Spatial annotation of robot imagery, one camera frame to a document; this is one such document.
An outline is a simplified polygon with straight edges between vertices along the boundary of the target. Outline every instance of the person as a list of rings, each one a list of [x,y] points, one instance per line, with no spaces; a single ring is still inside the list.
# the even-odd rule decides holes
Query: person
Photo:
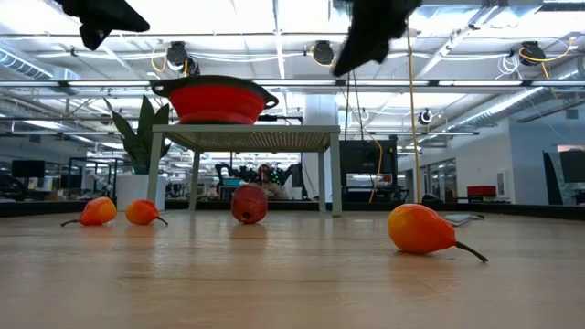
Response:
[[[260,187],[270,201],[288,200],[289,197],[284,186],[280,186],[270,181],[271,172],[272,170],[269,165],[261,165],[258,167],[258,177],[260,180],[258,183],[251,183],[251,185]]]

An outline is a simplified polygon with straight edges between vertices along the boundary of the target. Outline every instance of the ceiling light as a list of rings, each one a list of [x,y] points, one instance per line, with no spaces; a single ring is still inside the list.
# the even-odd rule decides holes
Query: ceiling light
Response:
[[[451,132],[451,133],[432,133],[436,136],[473,136],[478,135],[479,132]]]
[[[42,128],[47,128],[47,129],[63,129],[63,128],[65,128],[61,124],[58,124],[56,122],[49,122],[49,121],[27,120],[24,123],[36,125],[37,127],[42,127]]]
[[[147,76],[151,76],[151,77],[155,77],[155,78],[157,78],[158,80],[160,80],[160,79],[161,79],[161,77],[159,77],[159,76],[158,76],[158,74],[156,74],[156,72],[152,72],[152,71],[151,71],[151,72],[146,72],[146,75],[147,75]]]
[[[66,135],[107,135],[108,132],[64,132]]]
[[[429,85],[428,80],[414,80],[412,81],[413,86],[427,86]],[[410,86],[409,80],[358,80],[357,86],[392,86],[392,87],[408,87]]]
[[[100,80],[100,81],[71,81],[70,87],[150,87],[150,81],[145,80]]]
[[[82,142],[85,142],[85,143],[94,143],[94,141],[92,141],[92,140],[90,140],[88,138],[82,137],[82,136],[71,136],[71,137],[75,138],[78,141],[82,141]]]
[[[11,132],[18,135],[57,135],[57,132]]]
[[[116,150],[123,150],[124,145],[122,143],[101,143],[103,146],[110,147]]]
[[[439,86],[455,87],[505,87],[519,86],[522,80],[449,80],[439,81]]]
[[[262,87],[281,86],[334,86],[334,80],[253,80]]]
[[[544,80],[544,81],[533,81],[532,86],[535,87],[551,87],[551,86],[562,86],[562,87],[585,87],[585,81],[583,80]]]
[[[58,87],[56,81],[0,81],[0,87]]]

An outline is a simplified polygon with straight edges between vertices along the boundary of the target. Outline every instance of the white pillar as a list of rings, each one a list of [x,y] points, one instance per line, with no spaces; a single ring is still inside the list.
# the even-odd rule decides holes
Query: white pillar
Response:
[[[337,103],[334,94],[306,95],[304,101],[303,124],[304,125],[337,125]],[[304,184],[309,198],[313,198],[319,192],[319,161],[318,154],[304,154],[303,173]],[[331,168],[331,155],[329,150],[324,154],[324,167]],[[326,202],[331,202],[331,171],[325,170],[325,196]]]

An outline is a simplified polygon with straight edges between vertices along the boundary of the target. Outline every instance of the red pear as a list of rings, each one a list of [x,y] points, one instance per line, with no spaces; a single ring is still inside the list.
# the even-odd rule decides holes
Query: red pear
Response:
[[[439,214],[422,205],[396,207],[388,218],[388,235],[399,249],[426,254],[457,247],[486,262],[487,258],[455,238],[455,230]]]
[[[85,226],[105,224],[116,218],[116,211],[116,206],[108,197],[98,197],[85,205],[80,219],[66,221],[61,226],[64,227],[69,223],[80,223]]]
[[[154,202],[150,200],[134,200],[126,207],[126,219],[135,225],[148,225],[158,219],[168,226],[166,220],[160,217]]]

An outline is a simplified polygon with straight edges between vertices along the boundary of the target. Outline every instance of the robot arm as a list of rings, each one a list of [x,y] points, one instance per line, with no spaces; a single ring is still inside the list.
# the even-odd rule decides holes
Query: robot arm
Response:
[[[63,13],[78,17],[85,47],[95,50],[113,30],[145,32],[148,22],[124,0],[54,0]]]

